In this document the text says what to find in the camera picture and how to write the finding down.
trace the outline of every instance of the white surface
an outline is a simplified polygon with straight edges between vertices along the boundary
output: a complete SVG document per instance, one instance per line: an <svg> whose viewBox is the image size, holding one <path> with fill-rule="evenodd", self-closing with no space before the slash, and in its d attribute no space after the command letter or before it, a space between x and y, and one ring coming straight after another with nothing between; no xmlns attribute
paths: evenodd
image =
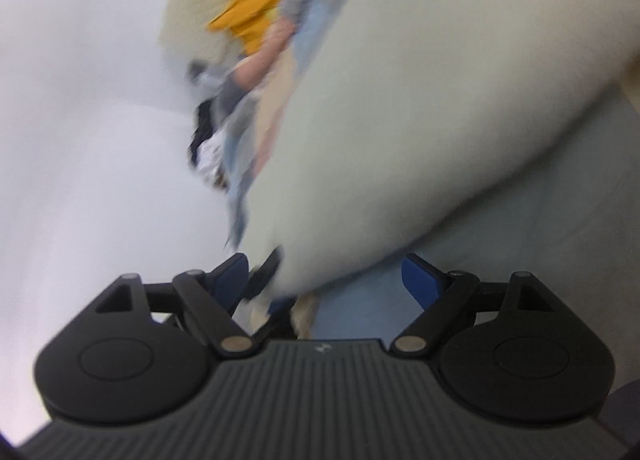
<svg viewBox="0 0 640 460"><path fill-rule="evenodd" d="M348 0L248 192L270 293L363 270L551 146L640 50L640 0Z"/></svg>
<svg viewBox="0 0 640 460"><path fill-rule="evenodd" d="M37 351L125 271L225 255L222 196L187 167L196 97L156 47L165 0L0 0L0 430L46 420Z"/></svg>

